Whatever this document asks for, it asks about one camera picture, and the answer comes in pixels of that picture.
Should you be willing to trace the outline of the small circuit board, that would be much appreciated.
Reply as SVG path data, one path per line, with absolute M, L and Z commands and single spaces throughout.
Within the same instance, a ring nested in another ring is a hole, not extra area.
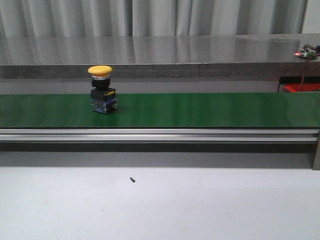
M 308 58 L 315 58 L 316 57 L 316 53 L 315 52 L 307 52 L 305 50 L 301 50 L 301 51 L 297 51 L 294 56 L 296 57 L 300 57 L 300 58 L 305 58 L 305 59 L 308 59 Z

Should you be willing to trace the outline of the aluminium conveyor frame rail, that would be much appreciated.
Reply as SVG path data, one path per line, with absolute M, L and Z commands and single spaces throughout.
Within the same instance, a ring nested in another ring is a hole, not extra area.
M 4 142 L 280 142 L 316 143 L 318 128 L 2 128 Z

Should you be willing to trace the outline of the grey stone counter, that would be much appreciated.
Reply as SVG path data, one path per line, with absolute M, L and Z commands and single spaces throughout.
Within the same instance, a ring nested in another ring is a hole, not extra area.
M 317 33 L 216 36 L 5 37 L 3 79 L 86 79 L 108 65 L 113 78 L 295 77 Z

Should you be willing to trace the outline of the grey curtain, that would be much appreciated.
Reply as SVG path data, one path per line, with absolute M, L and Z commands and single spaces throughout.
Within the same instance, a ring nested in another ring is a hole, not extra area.
M 2 37 L 294 34 L 305 0 L 3 0 Z

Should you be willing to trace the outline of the red plastic tray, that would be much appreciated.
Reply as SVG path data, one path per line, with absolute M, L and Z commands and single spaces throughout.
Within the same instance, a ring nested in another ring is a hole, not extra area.
M 284 86 L 284 89 L 290 93 L 296 92 L 319 92 L 320 84 L 319 83 L 305 83 L 303 85 L 299 83 L 289 83 Z

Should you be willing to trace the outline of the grey conveyor support bracket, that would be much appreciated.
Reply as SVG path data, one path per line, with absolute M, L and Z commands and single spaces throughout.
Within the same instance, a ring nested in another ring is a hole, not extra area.
M 311 161 L 311 167 L 313 171 L 320 170 L 320 133 L 317 133 L 316 141 L 311 144 L 313 150 L 313 159 Z

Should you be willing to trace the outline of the green conveyor belt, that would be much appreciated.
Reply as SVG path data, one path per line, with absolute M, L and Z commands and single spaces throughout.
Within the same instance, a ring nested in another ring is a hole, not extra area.
M 0 97 L 3 128 L 318 128 L 320 95 L 122 93 L 117 110 L 92 110 L 88 94 Z

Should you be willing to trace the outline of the yellow mushroom push button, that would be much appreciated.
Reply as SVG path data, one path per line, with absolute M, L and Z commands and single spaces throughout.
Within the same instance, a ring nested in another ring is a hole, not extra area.
M 110 87 L 110 73 L 112 67 L 108 65 L 95 65 L 88 69 L 91 74 L 90 92 L 92 110 L 102 114 L 107 114 L 118 109 L 116 99 L 116 89 Z

